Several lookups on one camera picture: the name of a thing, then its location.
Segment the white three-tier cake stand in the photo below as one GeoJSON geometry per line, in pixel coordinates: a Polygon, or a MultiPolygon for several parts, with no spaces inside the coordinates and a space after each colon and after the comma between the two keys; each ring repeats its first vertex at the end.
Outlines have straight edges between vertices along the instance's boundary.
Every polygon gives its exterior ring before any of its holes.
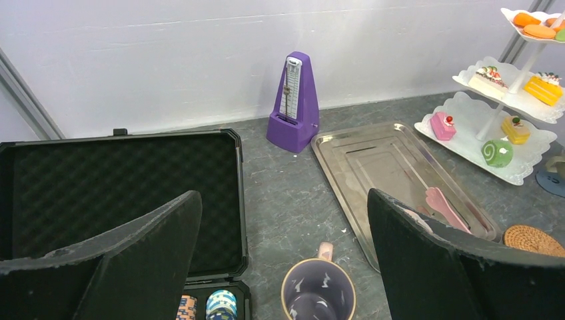
{"type": "Polygon", "coordinates": [[[507,8],[503,8],[501,12],[517,35],[529,43],[536,44],[529,60],[521,69],[510,63],[500,62],[493,57],[485,57],[477,61],[462,70],[453,79],[465,89],[477,93],[480,98],[472,99],[463,92],[457,92],[454,97],[447,99],[443,105],[415,123],[414,128],[495,177],[512,185],[522,185],[524,179],[533,172],[534,166],[541,161],[543,154],[549,150],[551,142],[557,138],[557,135],[551,131],[537,129],[532,121],[555,124],[559,118],[564,116],[564,88],[561,85],[561,80],[560,86],[563,89],[563,96],[553,107],[527,93],[524,90],[524,85],[535,74],[531,72],[531,68],[545,47],[549,44],[563,45],[564,43],[558,42],[554,38],[537,39],[529,37],[523,34],[523,27],[515,26],[512,21],[517,13],[525,12],[541,20],[539,25],[545,25],[545,21],[549,18],[558,18],[556,23],[559,25],[564,19],[564,14],[547,14],[541,11],[528,12],[525,10],[512,11],[507,8]],[[508,91],[502,100],[485,95],[468,86],[468,82],[475,71],[483,66],[497,67],[503,82],[507,84],[508,91]],[[431,117],[439,111],[446,112],[453,117],[456,134],[449,141],[439,141],[430,126],[431,117]],[[519,116],[529,128],[530,138],[523,145],[512,144],[514,156],[508,166],[490,167],[481,154],[481,148],[485,142],[491,139],[508,140],[501,129],[501,124],[507,116],[519,116]]]}

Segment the yellow cake slice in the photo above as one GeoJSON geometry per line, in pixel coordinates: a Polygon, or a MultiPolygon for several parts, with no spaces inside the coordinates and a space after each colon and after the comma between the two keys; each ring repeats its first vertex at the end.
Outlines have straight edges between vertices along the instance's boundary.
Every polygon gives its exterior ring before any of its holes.
{"type": "Polygon", "coordinates": [[[563,96],[561,77],[554,73],[537,72],[524,85],[524,90],[541,102],[553,107],[563,96]]]}

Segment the pink mug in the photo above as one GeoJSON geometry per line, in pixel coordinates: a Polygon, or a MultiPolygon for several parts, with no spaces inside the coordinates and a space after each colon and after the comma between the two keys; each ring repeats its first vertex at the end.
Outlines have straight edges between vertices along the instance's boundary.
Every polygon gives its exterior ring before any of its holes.
{"type": "Polygon", "coordinates": [[[332,261],[334,246],[322,242],[316,257],[299,261],[281,285],[283,319],[352,319],[356,292],[350,276],[332,261]]]}

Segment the small orange macaron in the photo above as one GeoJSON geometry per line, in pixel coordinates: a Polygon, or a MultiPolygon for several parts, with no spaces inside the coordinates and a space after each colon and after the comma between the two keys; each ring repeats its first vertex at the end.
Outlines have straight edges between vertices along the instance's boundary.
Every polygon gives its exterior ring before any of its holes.
{"type": "Polygon", "coordinates": [[[549,18],[545,21],[544,24],[545,26],[553,29],[555,32],[559,32],[563,28],[565,28],[565,20],[563,19],[559,25],[556,23],[557,20],[558,18],[549,18]]]}

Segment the orange fish cake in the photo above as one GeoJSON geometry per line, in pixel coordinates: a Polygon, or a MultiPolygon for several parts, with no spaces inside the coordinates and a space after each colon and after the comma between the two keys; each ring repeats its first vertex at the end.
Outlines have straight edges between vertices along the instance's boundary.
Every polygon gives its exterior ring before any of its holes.
{"type": "Polygon", "coordinates": [[[527,25],[539,25],[541,20],[531,16],[529,13],[519,12],[514,16],[512,22],[517,27],[525,27],[527,25]]]}

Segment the pink steel tongs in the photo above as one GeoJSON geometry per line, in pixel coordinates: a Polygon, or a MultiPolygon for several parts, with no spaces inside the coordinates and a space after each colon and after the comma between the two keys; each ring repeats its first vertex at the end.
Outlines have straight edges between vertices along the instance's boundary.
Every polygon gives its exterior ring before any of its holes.
{"type": "Polygon", "coordinates": [[[446,196],[448,185],[427,161],[419,161],[408,148],[389,143],[400,167],[395,171],[393,195],[407,205],[465,233],[471,233],[466,217],[446,196]]]}

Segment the small grey-green mug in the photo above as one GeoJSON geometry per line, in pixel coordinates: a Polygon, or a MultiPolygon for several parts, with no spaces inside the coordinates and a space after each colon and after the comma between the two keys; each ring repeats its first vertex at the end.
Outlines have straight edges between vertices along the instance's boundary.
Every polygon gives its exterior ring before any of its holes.
{"type": "Polygon", "coordinates": [[[561,179],[565,178],[564,172],[564,155],[555,155],[547,160],[545,168],[549,173],[556,173],[561,179]]]}

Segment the green swirl roll cake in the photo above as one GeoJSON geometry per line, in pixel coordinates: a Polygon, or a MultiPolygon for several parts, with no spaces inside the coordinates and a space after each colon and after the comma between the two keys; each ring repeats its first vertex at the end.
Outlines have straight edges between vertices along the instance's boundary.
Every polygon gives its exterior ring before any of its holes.
{"type": "Polygon", "coordinates": [[[514,156],[514,148],[507,139],[491,139],[481,148],[481,154],[490,167],[506,167],[514,156]]]}

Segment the blue smiley coaster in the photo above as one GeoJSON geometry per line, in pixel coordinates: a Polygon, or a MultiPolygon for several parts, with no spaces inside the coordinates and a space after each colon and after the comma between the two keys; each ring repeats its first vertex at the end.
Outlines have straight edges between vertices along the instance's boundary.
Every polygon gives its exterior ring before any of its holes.
{"type": "Polygon", "coordinates": [[[559,174],[539,170],[536,174],[536,181],[543,190],[564,197],[564,178],[561,178],[559,174]]]}

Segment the green macaron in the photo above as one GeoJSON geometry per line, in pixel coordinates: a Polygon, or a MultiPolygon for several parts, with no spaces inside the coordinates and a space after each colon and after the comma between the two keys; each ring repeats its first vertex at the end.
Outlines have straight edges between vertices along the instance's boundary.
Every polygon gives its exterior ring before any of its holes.
{"type": "Polygon", "coordinates": [[[557,29],[554,39],[558,42],[565,42],[565,28],[557,29]]]}

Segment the layered strawberry cake slice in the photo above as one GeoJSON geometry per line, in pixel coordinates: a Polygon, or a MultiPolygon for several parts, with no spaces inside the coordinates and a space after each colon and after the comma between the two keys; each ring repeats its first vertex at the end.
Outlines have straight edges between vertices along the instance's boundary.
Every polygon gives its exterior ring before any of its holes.
{"type": "Polygon", "coordinates": [[[503,82],[495,66],[478,68],[469,80],[468,86],[498,100],[502,100],[508,91],[507,84],[503,82]]]}

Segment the pink cake piece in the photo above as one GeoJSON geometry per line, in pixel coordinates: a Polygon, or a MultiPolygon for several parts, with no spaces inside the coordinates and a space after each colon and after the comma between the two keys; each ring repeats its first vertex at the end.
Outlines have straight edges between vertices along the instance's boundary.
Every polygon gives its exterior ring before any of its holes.
{"type": "Polygon", "coordinates": [[[436,112],[431,117],[430,126],[439,141],[449,141],[456,134],[453,117],[443,111],[436,112]]]}

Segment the orange sandwich cookie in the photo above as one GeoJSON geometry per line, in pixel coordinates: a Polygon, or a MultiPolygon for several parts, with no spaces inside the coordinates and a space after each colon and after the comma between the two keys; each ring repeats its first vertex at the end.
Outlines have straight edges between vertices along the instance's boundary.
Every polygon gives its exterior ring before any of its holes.
{"type": "Polygon", "coordinates": [[[534,25],[529,24],[524,26],[522,30],[523,34],[537,38],[537,39],[553,39],[556,35],[554,29],[547,27],[545,25],[534,25]]]}

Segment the yellow rectangular cake bar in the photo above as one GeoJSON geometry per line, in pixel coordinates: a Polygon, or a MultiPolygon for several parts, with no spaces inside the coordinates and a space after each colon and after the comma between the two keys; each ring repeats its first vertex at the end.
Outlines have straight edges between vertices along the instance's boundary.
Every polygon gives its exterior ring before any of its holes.
{"type": "Polygon", "coordinates": [[[530,138],[530,130],[519,116],[505,117],[501,129],[508,140],[515,145],[523,145],[530,138]]]}

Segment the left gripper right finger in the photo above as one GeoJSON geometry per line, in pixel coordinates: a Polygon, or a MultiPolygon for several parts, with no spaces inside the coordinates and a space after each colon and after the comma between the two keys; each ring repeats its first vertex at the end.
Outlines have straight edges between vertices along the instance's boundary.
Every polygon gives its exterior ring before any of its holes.
{"type": "Polygon", "coordinates": [[[393,319],[563,319],[564,259],[427,217],[379,189],[368,220],[393,319]]]}

